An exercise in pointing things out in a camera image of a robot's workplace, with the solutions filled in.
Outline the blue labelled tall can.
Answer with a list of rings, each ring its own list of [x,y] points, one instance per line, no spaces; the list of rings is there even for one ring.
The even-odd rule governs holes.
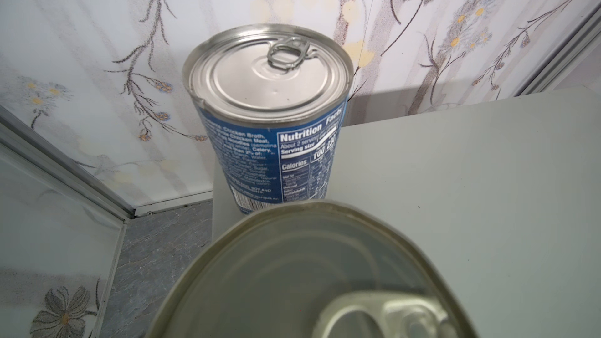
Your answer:
[[[198,45],[182,68],[239,210],[322,199],[354,77],[316,31],[263,23]]]

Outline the dark labelled tall can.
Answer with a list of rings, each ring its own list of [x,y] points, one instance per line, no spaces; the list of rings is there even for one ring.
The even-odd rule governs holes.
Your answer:
[[[475,337],[406,236],[327,200],[251,214],[184,271],[149,337]]]

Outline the grey metal cabinet box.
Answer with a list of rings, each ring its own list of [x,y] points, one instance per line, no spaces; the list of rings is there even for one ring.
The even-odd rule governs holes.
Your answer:
[[[216,175],[214,242],[250,216]],[[588,89],[344,128],[324,200],[416,244],[475,337],[600,335],[600,97]]]

